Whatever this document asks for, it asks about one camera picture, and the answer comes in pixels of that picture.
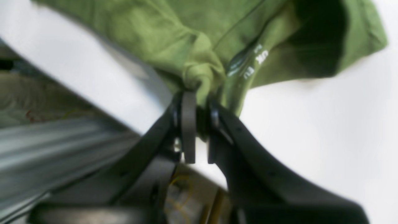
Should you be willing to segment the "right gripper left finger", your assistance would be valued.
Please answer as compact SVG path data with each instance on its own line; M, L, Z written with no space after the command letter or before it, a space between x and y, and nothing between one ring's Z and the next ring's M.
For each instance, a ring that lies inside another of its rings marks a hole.
M196 95L176 94L133 148L95 177L36 205L30 224L166 224L169 182L182 153L195 163Z

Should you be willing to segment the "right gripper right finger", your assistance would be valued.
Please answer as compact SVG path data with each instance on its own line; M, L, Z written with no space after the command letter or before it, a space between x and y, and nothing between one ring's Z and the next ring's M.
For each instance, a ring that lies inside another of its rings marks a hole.
M215 100L209 101L208 131L208 161L227 181L231 224L369 223L360 205L286 167Z

